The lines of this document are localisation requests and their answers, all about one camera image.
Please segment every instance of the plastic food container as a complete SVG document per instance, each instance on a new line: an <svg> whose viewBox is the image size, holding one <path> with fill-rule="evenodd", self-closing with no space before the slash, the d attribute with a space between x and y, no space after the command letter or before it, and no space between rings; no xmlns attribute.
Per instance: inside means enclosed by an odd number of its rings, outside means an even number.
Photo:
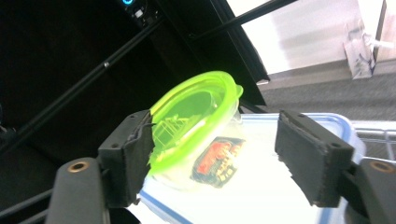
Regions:
<svg viewBox="0 0 396 224"><path fill-rule="evenodd" d="M306 115L352 145L353 161L361 160L365 145L347 119ZM278 160L277 119L278 114L242 115L247 141L238 171L222 188L179 190L148 177L140 192L143 204L169 223L343 223L345 201L336 209L311 207L287 166ZM136 216L144 223L145 217Z"/></svg>
<svg viewBox="0 0 396 224"><path fill-rule="evenodd" d="M166 93L150 109L155 148L149 175L176 189L194 189L205 183L192 177L193 170L213 175L211 166L221 164L210 161L210 155L217 151L225 159L232 154L235 148L226 152L219 146L208 147L218 136L228 140L241 136L237 107L242 91L229 74L215 71L192 77ZM221 133L226 126L233 132ZM205 150L209 150L209 157L203 155Z"/></svg>

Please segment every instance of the green plastic lid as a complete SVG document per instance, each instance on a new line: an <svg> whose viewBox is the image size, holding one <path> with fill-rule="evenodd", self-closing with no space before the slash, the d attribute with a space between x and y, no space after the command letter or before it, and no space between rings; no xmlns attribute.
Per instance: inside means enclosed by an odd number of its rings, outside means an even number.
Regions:
<svg viewBox="0 0 396 224"><path fill-rule="evenodd" d="M155 144L150 175L185 160L236 112L243 89L220 71L192 77L165 94L151 109Z"/></svg>

